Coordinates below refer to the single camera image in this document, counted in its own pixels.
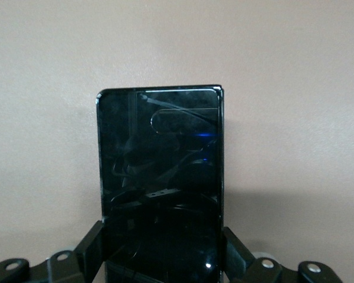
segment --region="black smartphone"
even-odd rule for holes
[[[221,86],[108,89],[96,103],[106,282],[221,282]]]

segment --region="plain background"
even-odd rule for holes
[[[100,90],[187,84],[225,90],[225,225],[354,282],[354,1],[0,1],[0,261],[100,219]]]

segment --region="metal bolt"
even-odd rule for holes
[[[266,268],[273,268],[273,267],[274,267],[274,264],[273,264],[273,262],[272,262],[271,260],[269,260],[269,259],[264,259],[264,260],[262,261],[262,266],[263,266],[263,267],[266,267]]]
[[[314,273],[321,272],[321,269],[316,264],[308,264],[307,267],[308,267],[309,271],[312,271]]]

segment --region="wall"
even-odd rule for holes
[[[101,89],[211,83],[225,224],[354,282],[354,1],[0,1],[0,261],[100,219]]]

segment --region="phone screen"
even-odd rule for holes
[[[107,282],[220,282],[218,85],[97,96]]]

